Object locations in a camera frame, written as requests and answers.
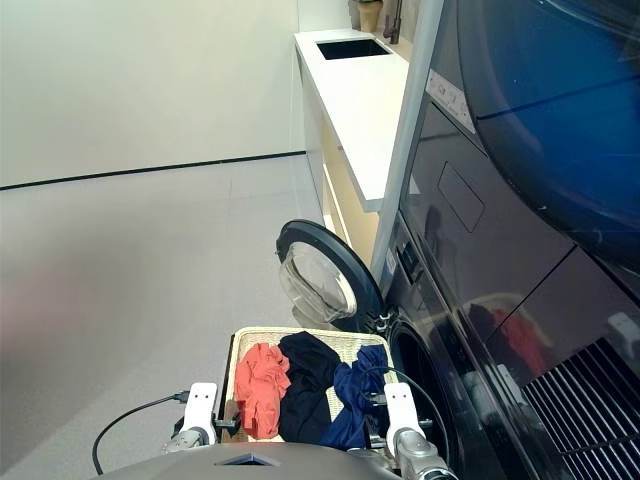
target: black cable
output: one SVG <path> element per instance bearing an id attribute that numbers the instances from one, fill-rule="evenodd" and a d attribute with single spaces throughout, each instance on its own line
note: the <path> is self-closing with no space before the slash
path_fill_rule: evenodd
<path id="1" fill-rule="evenodd" d="M 91 450 L 91 458 L 93 459 L 93 466 L 96 468 L 96 472 L 98 475 L 104 474 L 102 471 L 102 467 L 100 466 L 100 460 L 98 460 L 98 445 L 100 444 L 100 440 L 104 437 L 105 433 L 107 433 L 111 427 L 113 427 L 116 423 L 118 423 L 123 418 L 128 417 L 129 415 L 139 412 L 140 410 L 144 410 L 145 408 L 153 407 L 155 405 L 159 405 L 164 402 L 168 402 L 169 400 L 178 400 L 181 403 L 186 403 L 187 398 L 189 396 L 188 391 L 183 391 L 181 393 L 174 393 L 168 397 L 161 398 L 160 400 L 155 400 L 153 402 L 145 403 L 144 405 L 140 405 L 139 407 L 132 408 L 126 413 L 123 413 L 118 418 L 116 418 L 113 422 L 107 425 L 101 432 L 100 435 L 96 437 L 96 440 L 93 442 L 93 449 Z"/>
<path id="2" fill-rule="evenodd" d="M 384 370 L 385 372 L 395 372 L 396 374 L 400 375 L 407 382 L 409 382 L 416 390 L 418 390 L 418 392 L 420 392 L 422 394 L 422 396 L 425 398 L 425 400 L 427 400 L 427 402 L 431 405 L 431 409 L 433 410 L 433 415 L 436 417 L 436 422 L 438 423 L 438 426 L 440 427 L 440 430 L 442 431 L 442 437 L 443 437 L 443 441 L 444 441 L 444 461 L 445 461 L 445 463 L 447 465 L 449 465 L 449 438 L 447 436 L 447 429 L 445 427 L 444 420 L 442 420 L 442 417 L 440 416 L 440 412 L 438 411 L 438 407 L 436 407 L 435 402 L 432 400 L 432 398 L 429 396 L 429 394 L 427 392 L 425 392 L 424 389 L 420 385 L 418 385 L 406 373 L 401 372 L 397 368 L 393 368 L 393 367 L 382 367 L 382 366 L 379 366 L 379 367 L 367 368 L 364 372 L 362 372 L 362 375 L 360 376 L 360 395 L 364 396 L 362 394 L 362 386 L 364 385 L 364 381 L 366 380 L 367 375 L 369 374 L 369 372 L 374 372 L 374 371 L 377 371 L 377 370 Z"/>

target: grey floor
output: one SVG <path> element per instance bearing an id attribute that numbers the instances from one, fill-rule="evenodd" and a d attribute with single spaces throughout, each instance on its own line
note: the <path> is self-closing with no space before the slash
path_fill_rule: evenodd
<path id="1" fill-rule="evenodd" d="M 294 325 L 274 243 L 321 221 L 305 157 L 0 193 L 2 478 L 84 480 L 120 413 L 221 382 L 230 335 Z M 156 456 L 176 402 L 110 431 L 105 471 Z"/>

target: wicker basket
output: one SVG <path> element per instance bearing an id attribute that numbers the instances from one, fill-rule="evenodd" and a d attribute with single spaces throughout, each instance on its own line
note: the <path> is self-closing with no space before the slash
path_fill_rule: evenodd
<path id="1" fill-rule="evenodd" d="M 280 343 L 280 339 L 286 335 L 306 330 L 310 334 L 322 340 L 329 347 L 331 347 L 340 356 L 340 360 L 351 364 L 357 360 L 358 351 L 362 346 L 368 345 L 382 345 L 387 352 L 387 363 L 390 367 L 393 366 L 391 361 L 391 354 L 389 352 L 389 345 L 386 340 L 378 335 L 368 335 L 364 333 L 345 333 L 345 332 L 333 332 L 328 330 L 312 330 L 303 328 L 290 328 L 290 327 L 248 327 L 238 330 L 235 333 L 233 339 L 233 345 L 231 347 L 231 358 L 229 361 L 229 378 L 227 381 L 227 395 L 224 398 L 225 418 L 230 418 L 238 411 L 238 407 L 233 398 L 236 365 L 244 358 L 249 349 L 256 343 L 268 343 L 270 345 L 277 345 Z M 388 372 L 384 376 L 387 383 L 397 382 L 397 377 L 394 372 Z M 331 413 L 331 420 L 334 420 L 340 411 L 342 410 L 342 402 L 336 396 L 333 387 L 327 390 L 327 399 L 329 400 L 329 411 Z M 249 442 L 283 442 L 284 440 L 280 435 L 266 439 L 255 440 L 249 435 L 246 435 L 242 430 L 238 432 L 233 440 L 230 440 L 228 436 L 223 436 L 223 441 L 249 441 Z"/>

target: washer door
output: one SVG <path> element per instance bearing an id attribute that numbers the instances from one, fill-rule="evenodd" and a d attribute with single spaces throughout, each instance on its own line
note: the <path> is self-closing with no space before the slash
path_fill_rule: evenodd
<path id="1" fill-rule="evenodd" d="M 543 220 L 640 272 L 640 2 L 458 2 L 467 103 Z"/>
<path id="2" fill-rule="evenodd" d="M 383 311 L 380 290 L 340 238 L 317 223 L 292 220 L 282 227 L 276 250 L 280 282 L 302 325 L 330 323 L 344 331 L 375 331 Z"/>

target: white countertop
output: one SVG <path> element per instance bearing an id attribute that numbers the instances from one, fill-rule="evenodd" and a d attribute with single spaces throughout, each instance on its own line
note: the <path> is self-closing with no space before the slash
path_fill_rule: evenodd
<path id="1" fill-rule="evenodd" d="M 384 197 L 409 63 L 396 53 L 325 60 L 316 45 L 357 38 L 375 36 L 351 29 L 295 35 L 300 56 L 344 149 L 363 210 L 373 212 L 380 209 Z"/>

